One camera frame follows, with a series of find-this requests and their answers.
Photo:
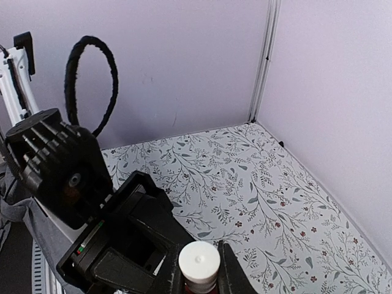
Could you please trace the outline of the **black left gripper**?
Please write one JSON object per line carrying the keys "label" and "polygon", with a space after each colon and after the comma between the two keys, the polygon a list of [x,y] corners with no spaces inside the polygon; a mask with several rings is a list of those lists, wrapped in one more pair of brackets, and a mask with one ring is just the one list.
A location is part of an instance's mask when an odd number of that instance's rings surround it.
{"label": "black left gripper", "polygon": [[169,250],[195,241],[146,173],[133,172],[102,210],[56,265],[83,293],[147,293]]}

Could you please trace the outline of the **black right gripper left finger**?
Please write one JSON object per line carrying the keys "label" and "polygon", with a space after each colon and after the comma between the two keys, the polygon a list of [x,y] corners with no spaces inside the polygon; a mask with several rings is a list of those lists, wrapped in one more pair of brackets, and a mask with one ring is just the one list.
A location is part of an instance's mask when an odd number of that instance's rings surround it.
{"label": "black right gripper left finger", "polygon": [[179,267],[182,244],[173,246],[166,255],[159,271],[159,293],[184,293],[185,282]]}

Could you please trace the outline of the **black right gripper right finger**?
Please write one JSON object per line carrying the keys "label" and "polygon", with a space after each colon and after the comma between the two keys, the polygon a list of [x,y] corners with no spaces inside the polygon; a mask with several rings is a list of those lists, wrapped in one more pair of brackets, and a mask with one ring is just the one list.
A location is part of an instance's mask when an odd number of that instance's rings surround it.
{"label": "black right gripper right finger", "polygon": [[220,255],[220,267],[217,276],[219,293],[256,294],[229,243],[219,241],[217,250]]}

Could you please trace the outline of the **red nail polish bottle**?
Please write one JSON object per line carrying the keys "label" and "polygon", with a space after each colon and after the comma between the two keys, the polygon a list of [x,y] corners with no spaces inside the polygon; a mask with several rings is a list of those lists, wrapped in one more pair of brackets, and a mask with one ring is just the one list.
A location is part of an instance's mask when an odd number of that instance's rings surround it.
{"label": "red nail polish bottle", "polygon": [[188,281],[185,282],[185,293],[191,294],[218,294],[219,290],[217,288],[216,282],[201,283]]}

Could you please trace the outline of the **grey sleeved forearm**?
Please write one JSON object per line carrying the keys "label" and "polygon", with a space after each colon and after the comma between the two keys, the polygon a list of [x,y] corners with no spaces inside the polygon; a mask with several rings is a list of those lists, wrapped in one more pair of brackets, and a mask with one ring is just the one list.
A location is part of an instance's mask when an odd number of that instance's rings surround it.
{"label": "grey sleeved forearm", "polygon": [[1,164],[1,293],[31,293],[32,242],[41,248],[66,293],[81,293],[64,281],[56,265],[70,240],[44,215],[31,194]]}

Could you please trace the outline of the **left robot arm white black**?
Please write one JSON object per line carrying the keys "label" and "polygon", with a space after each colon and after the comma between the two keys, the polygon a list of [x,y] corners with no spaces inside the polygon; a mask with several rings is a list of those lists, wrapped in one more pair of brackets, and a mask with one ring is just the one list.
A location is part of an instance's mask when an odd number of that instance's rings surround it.
{"label": "left robot arm white black", "polygon": [[[106,57],[112,77],[107,110],[94,131],[78,122],[76,78],[88,45]],[[118,97],[118,70],[100,39],[84,36],[66,65],[68,119],[58,109],[39,110],[29,82],[35,72],[32,37],[16,36],[1,49],[1,94],[12,128],[1,135],[1,152],[14,181],[28,198],[9,204],[7,217],[26,216],[34,239],[61,279],[84,293],[182,293],[181,247],[191,236],[175,220],[164,190],[135,171],[114,188],[97,136]]]}

